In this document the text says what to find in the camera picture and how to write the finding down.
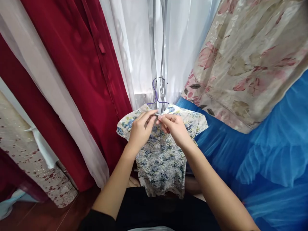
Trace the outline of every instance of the blue dress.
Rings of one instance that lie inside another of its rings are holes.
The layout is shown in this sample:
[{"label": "blue dress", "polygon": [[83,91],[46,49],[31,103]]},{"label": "blue dress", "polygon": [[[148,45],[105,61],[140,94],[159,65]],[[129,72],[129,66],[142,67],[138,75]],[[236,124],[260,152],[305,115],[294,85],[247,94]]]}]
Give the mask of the blue dress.
[{"label": "blue dress", "polygon": [[308,230],[308,71],[249,134],[184,98],[177,105],[206,116],[195,140],[261,230]]}]

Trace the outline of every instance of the black shirt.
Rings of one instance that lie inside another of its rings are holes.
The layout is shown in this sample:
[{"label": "black shirt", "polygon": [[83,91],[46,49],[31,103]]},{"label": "black shirt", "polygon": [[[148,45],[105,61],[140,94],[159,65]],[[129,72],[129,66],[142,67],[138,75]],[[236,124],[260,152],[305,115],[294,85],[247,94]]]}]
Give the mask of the black shirt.
[{"label": "black shirt", "polygon": [[141,227],[166,226],[178,230],[220,230],[207,203],[185,194],[178,198],[146,195],[143,187],[127,188],[117,220],[91,210],[79,230],[130,230]]}]

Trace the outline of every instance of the wooden floor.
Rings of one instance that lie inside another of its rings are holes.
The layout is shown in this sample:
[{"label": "wooden floor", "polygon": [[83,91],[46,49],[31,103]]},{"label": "wooden floor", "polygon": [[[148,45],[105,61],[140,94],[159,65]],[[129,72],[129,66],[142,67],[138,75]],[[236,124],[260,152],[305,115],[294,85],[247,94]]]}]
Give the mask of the wooden floor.
[{"label": "wooden floor", "polygon": [[52,201],[16,202],[11,214],[0,221],[0,231],[73,231],[89,212],[100,189],[93,187],[59,209]]}]

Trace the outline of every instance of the pink floral fabric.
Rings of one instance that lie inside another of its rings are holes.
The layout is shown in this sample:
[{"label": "pink floral fabric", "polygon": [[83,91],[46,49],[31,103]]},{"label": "pink floral fabric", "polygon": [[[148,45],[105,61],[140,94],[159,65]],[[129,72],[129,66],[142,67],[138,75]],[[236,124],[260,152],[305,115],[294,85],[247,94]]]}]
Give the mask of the pink floral fabric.
[{"label": "pink floral fabric", "polygon": [[48,169],[30,126],[0,92],[0,147],[30,176],[59,207],[70,204],[77,190],[64,172],[56,166]]},{"label": "pink floral fabric", "polygon": [[308,68],[304,0],[222,0],[182,92],[242,133]]}]

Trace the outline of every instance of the person's left hand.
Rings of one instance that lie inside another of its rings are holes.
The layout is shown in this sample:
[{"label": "person's left hand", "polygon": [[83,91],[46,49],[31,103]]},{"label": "person's left hand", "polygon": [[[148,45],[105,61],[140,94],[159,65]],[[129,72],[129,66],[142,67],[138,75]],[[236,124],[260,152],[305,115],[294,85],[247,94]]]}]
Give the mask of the person's left hand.
[{"label": "person's left hand", "polygon": [[156,119],[156,116],[153,115],[156,112],[157,110],[144,112],[134,120],[128,145],[136,152],[139,152],[148,141]]}]

